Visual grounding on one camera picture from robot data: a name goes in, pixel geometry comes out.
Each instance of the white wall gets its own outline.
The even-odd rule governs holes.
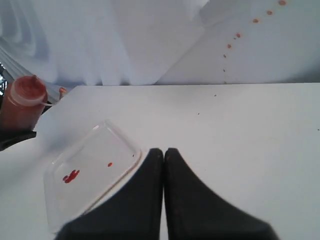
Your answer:
[[[286,2],[242,0],[240,14],[207,28],[157,83],[320,82],[320,1]]]

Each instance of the plastic lid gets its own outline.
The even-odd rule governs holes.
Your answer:
[[[90,211],[124,176],[135,169],[141,150],[104,121],[67,148],[44,173],[49,230]]]
[[[41,104],[46,96],[45,84],[33,76],[22,76],[17,78],[11,87],[11,97],[18,104],[26,107]]]

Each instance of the white cloth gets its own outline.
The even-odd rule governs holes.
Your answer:
[[[64,87],[150,85],[204,33],[198,1],[0,0],[0,62]]]

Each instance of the plastic squeeze bottle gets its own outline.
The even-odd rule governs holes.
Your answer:
[[[0,130],[32,131],[48,99],[46,86],[33,76],[22,76],[8,85],[0,110]]]

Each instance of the white tabletop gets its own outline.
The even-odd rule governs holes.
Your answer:
[[[178,148],[211,189],[282,240],[319,239],[319,93],[317,83],[78,86],[40,118],[35,139],[0,152],[0,239],[54,238],[43,172],[104,119],[145,153]]]

